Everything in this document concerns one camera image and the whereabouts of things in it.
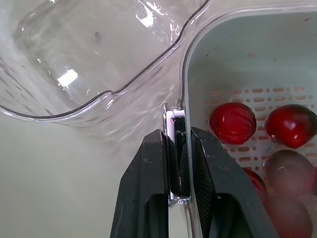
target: clear plastic container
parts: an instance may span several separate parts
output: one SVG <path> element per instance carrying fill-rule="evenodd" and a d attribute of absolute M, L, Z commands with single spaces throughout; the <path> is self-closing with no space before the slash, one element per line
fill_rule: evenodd
<path fill-rule="evenodd" d="M 142 71 L 175 43 L 203 4 L 3 0 L 1 110 L 25 120 L 54 122 L 92 111 L 83 120 L 67 122 L 75 126 L 113 116 L 110 106 L 122 101 L 122 95 L 127 93 L 128 100 L 115 106 L 116 112 L 142 93 L 153 74 L 161 74 Z"/>
<path fill-rule="evenodd" d="M 194 126 L 211 132 L 209 118 L 215 107 L 246 104 L 256 115 L 256 133 L 243 145 L 223 146 L 240 166 L 264 178 L 270 155 L 289 149 L 267 136 L 264 122 L 270 112 L 300 104 L 317 113 L 316 24 L 313 3 L 237 8 L 207 19 L 182 58 L 179 104 L 186 109 L 187 130 Z M 317 165 L 316 137 L 296 151 Z M 307 195 L 303 201 L 315 223 L 316 197 Z M 197 211 L 194 214 L 198 228 Z"/>

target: dark red fruit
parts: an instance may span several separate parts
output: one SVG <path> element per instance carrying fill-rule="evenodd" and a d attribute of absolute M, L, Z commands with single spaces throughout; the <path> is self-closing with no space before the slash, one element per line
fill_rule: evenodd
<path fill-rule="evenodd" d="M 255 133 L 257 121 L 252 110 L 242 103 L 225 103 L 217 107 L 209 120 L 218 139 L 241 145 Z"/>
<path fill-rule="evenodd" d="M 262 200 L 262 202 L 264 202 L 266 199 L 266 185 L 263 182 L 262 178 L 257 173 L 247 168 L 244 168 L 244 171 L 248 174 L 260 199 Z"/>
<path fill-rule="evenodd" d="M 264 205 L 280 238 L 312 237 L 312 219 L 300 201 L 270 198 Z"/>
<path fill-rule="evenodd" d="M 280 150 L 266 162 L 266 175 L 276 193 L 301 196 L 311 191 L 315 170 L 304 155 L 291 150 Z"/>
<path fill-rule="evenodd" d="M 274 110 L 266 121 L 266 132 L 290 148 L 298 148 L 317 133 L 317 116 L 301 105 L 286 105 Z"/>

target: white surface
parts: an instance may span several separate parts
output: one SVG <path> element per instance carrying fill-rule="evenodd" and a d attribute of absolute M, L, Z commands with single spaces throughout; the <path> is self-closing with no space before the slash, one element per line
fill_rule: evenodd
<path fill-rule="evenodd" d="M 102 144 L 75 128 L 0 114 L 0 237 L 109 237 L 119 182 L 138 149 L 126 145 L 142 133 Z M 170 237 L 187 237 L 179 208 L 170 217 Z"/>

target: red cherry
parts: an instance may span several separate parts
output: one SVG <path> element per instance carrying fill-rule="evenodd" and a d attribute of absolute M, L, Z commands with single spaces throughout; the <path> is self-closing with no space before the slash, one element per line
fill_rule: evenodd
<path fill-rule="evenodd" d="M 305 156 L 280 150 L 266 162 L 266 175 L 276 193 L 295 197 L 312 190 L 315 169 Z"/>
<path fill-rule="evenodd" d="M 270 198 L 264 205 L 280 238 L 312 237 L 312 219 L 300 201 Z"/>
<path fill-rule="evenodd" d="M 317 133 L 317 116 L 301 105 L 286 105 L 274 110 L 266 121 L 266 132 L 290 148 L 298 148 Z"/>
<path fill-rule="evenodd" d="M 252 110 L 242 103 L 225 103 L 211 114 L 210 126 L 226 144 L 241 145 L 255 133 L 257 121 Z"/>
<path fill-rule="evenodd" d="M 243 169 L 251 179 L 251 182 L 253 183 L 253 186 L 256 189 L 261 201 L 264 202 L 266 199 L 266 185 L 263 182 L 262 178 L 252 170 L 249 170 L 247 168 Z"/>

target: white plastic insert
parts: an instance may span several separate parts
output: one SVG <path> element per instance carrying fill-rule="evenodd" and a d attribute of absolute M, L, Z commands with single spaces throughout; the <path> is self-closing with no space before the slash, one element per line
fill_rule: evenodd
<path fill-rule="evenodd" d="M 209 25 L 189 52 L 190 125 L 211 131 L 209 118 L 226 102 L 249 106 L 257 118 L 254 136 L 223 145 L 242 167 L 264 177 L 263 164 L 286 149 L 267 136 L 272 110 L 287 104 L 317 106 L 317 13 L 237 13 Z M 317 164 L 317 139 L 296 150 Z"/>

